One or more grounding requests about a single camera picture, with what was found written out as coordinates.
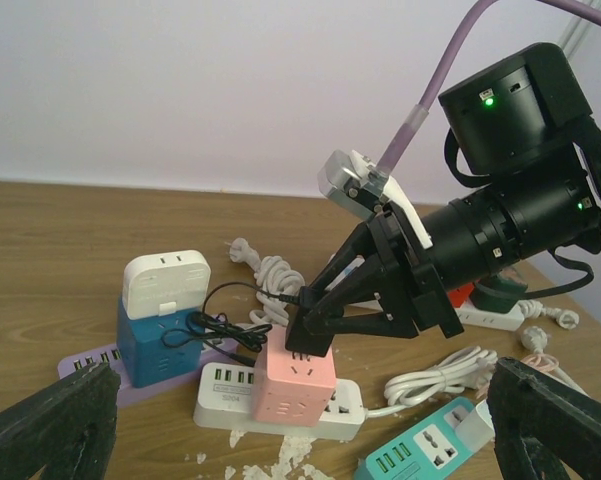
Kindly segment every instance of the white cable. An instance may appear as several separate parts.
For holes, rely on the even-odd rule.
[[[565,330],[573,330],[580,323],[580,315],[573,310],[549,308],[537,300],[520,300],[518,305],[520,306],[520,310],[522,310],[524,318],[538,318],[546,315],[553,318]]]
[[[567,373],[560,368],[558,359],[553,355],[544,353],[544,349],[547,347],[548,335],[540,327],[528,327],[525,328],[520,336],[522,345],[533,353],[522,359],[523,363],[526,363],[530,367],[545,373],[549,376],[553,376],[562,383],[570,386],[574,390],[587,395],[587,393],[578,385]]]
[[[389,380],[384,389],[388,407],[366,410],[367,418],[384,417],[428,400],[437,393],[479,389],[491,380],[498,354],[480,347],[462,349],[437,365]]]
[[[244,238],[236,238],[229,248],[229,257],[234,263],[246,263],[254,271],[256,284],[269,293],[297,295],[300,287],[304,286],[302,275],[291,269],[289,263],[282,257],[264,257],[260,260],[258,252],[249,246]],[[262,303],[262,310],[249,312],[249,319],[257,324],[274,323],[286,327],[289,324],[289,314],[285,310],[287,304],[275,298],[269,298],[262,293],[256,293],[256,298]]]

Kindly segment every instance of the black cable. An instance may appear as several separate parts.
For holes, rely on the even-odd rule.
[[[458,139],[454,135],[453,131],[449,129],[447,132],[447,137],[444,141],[444,160],[447,163],[447,167],[453,175],[453,178],[455,178],[460,185],[467,188],[479,188],[492,183],[495,180],[495,177],[492,175],[470,176],[465,175],[458,170],[459,151],[460,146],[458,145]]]
[[[291,303],[293,305],[299,304],[299,298],[296,296],[270,293],[251,283],[239,281],[221,283],[207,294],[200,311],[191,312],[187,315],[187,318],[185,319],[185,328],[171,328],[162,334],[160,338],[162,344],[167,348],[180,348],[190,342],[202,342],[209,348],[213,348],[217,352],[226,355],[238,363],[253,367],[255,365],[253,359],[237,353],[227,352],[217,346],[217,341],[225,338],[232,338],[247,350],[258,353],[262,351],[262,345],[267,341],[267,333],[273,327],[271,325],[254,325],[250,328],[242,328],[229,323],[229,320],[224,313],[220,313],[217,317],[214,317],[206,312],[207,303],[209,303],[209,300],[214,293],[222,288],[234,285],[249,287],[270,298],[276,298],[285,303]],[[183,333],[186,335],[186,338],[180,342],[171,343],[167,341],[167,337],[172,333]]]
[[[536,298],[553,297],[555,295],[562,295],[564,293],[573,292],[574,290],[582,288],[593,281],[593,269],[588,263],[564,258],[556,253],[555,248],[550,249],[549,253],[561,267],[566,268],[568,270],[584,272],[585,275],[583,277],[580,277],[578,280],[575,280],[566,285],[560,285],[557,287],[551,287],[543,290],[536,290],[534,292],[527,292],[517,295],[508,292],[501,292],[500,290],[495,290],[493,288],[486,287],[484,285],[481,285],[480,283],[475,284],[476,290],[480,290],[481,292],[485,293],[486,295],[489,295],[490,297],[503,298],[506,300],[534,300]]]

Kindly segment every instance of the green power strip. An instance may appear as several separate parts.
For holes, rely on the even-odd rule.
[[[455,434],[473,408],[466,398],[455,398],[369,455],[354,480],[447,478],[473,455]]]

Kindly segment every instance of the white power plug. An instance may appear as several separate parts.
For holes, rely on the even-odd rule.
[[[143,255],[124,269],[122,304],[130,320],[202,305],[211,269],[195,250]]]
[[[364,423],[360,387],[352,380],[343,379],[337,380],[336,390],[316,426],[258,422],[251,415],[253,378],[251,367],[205,365],[194,422],[200,427],[344,441],[352,440]]]

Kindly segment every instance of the power cord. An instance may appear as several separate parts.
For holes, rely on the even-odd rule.
[[[237,353],[227,352],[218,347],[217,343],[219,340],[224,338],[232,338],[240,345],[244,346],[247,350],[258,353],[262,351],[262,345],[266,343],[267,333],[273,328],[272,325],[264,324],[243,328],[239,325],[233,325],[229,323],[227,316],[224,313],[220,313],[214,317],[206,312],[207,304],[214,293],[222,288],[234,285],[249,287],[262,295],[270,296],[278,299],[281,302],[295,305],[299,303],[298,297],[284,293],[270,293],[262,290],[256,285],[252,285],[247,282],[236,281],[222,283],[209,292],[202,303],[202,309],[200,311],[191,312],[189,315],[187,315],[185,320],[185,328],[171,328],[162,334],[160,338],[162,344],[167,348],[180,348],[189,342],[202,342],[209,348],[213,348],[217,352],[226,355],[242,365],[253,367],[255,365],[255,361],[252,358]],[[171,343],[168,341],[167,337],[173,333],[183,333],[185,334],[186,338],[180,342]]]
[[[573,330],[580,323],[580,315],[573,310],[546,307],[537,300],[520,300],[518,305],[524,318],[538,318],[544,315],[553,318],[565,330]]]
[[[300,287],[305,285],[300,272],[292,270],[282,257],[264,257],[260,260],[258,252],[249,246],[244,238],[236,238],[229,249],[229,258],[234,263],[246,263],[253,270],[256,285],[264,289],[256,293],[262,304],[262,310],[249,312],[249,319],[256,325],[278,324],[286,327],[289,324],[289,313],[285,310],[287,303],[274,295],[297,295]]]
[[[494,350],[468,347],[424,371],[398,375],[385,385],[384,396],[389,406],[367,409],[367,418],[384,417],[415,407],[437,393],[459,394],[465,388],[478,390],[491,380],[497,359]]]
[[[560,368],[560,363],[556,357],[544,353],[544,349],[547,348],[549,341],[549,336],[544,330],[535,326],[525,328],[520,336],[520,341],[527,350],[533,352],[531,355],[524,357],[522,363],[526,363],[542,373],[551,375],[574,390],[587,395],[582,387]]]

